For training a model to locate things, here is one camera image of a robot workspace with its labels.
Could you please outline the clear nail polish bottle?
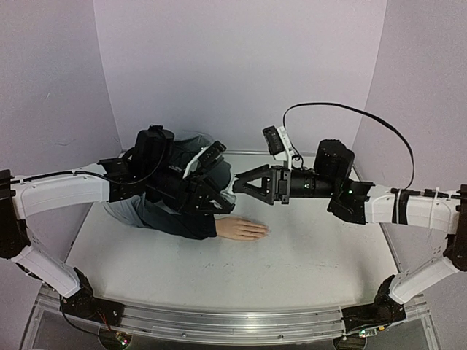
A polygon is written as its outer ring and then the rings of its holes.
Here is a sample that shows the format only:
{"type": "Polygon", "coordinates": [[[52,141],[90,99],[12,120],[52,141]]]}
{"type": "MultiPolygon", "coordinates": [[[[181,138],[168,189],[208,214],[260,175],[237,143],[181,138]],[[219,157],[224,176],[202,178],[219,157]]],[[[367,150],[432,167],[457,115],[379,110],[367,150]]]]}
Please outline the clear nail polish bottle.
{"type": "Polygon", "coordinates": [[[236,195],[230,192],[223,192],[222,197],[228,201],[231,205],[236,204],[236,195]]]}

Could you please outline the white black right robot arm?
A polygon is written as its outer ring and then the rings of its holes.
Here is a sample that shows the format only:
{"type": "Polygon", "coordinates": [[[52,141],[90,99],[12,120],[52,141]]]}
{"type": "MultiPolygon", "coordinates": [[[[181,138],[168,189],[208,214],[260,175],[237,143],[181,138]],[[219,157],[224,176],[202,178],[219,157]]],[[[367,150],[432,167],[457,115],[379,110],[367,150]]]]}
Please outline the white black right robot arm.
{"type": "Polygon", "coordinates": [[[455,273],[466,271],[466,186],[458,191],[410,190],[350,178],[355,155],[340,141],[319,143],[311,170],[264,165],[236,175],[233,192],[272,205],[292,198],[327,198],[328,212],[352,224],[394,224],[439,230],[447,246],[418,268],[386,278],[372,303],[343,308],[346,334],[405,320],[414,296],[455,273]]]}

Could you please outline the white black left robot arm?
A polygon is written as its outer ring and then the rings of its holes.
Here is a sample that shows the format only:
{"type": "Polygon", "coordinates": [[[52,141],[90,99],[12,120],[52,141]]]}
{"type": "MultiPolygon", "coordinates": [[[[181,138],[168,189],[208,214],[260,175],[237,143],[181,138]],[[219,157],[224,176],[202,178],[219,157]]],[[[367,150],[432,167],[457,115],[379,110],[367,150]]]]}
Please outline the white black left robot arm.
{"type": "Polygon", "coordinates": [[[128,226],[191,240],[218,234],[215,216],[233,211],[226,148],[204,135],[175,136],[160,125],[138,132],[135,145],[117,157],[46,174],[1,172],[1,258],[53,288],[65,316],[118,326],[120,302],[99,297],[87,274],[52,254],[34,230],[67,237],[77,232],[84,211],[101,204],[128,226]]]}

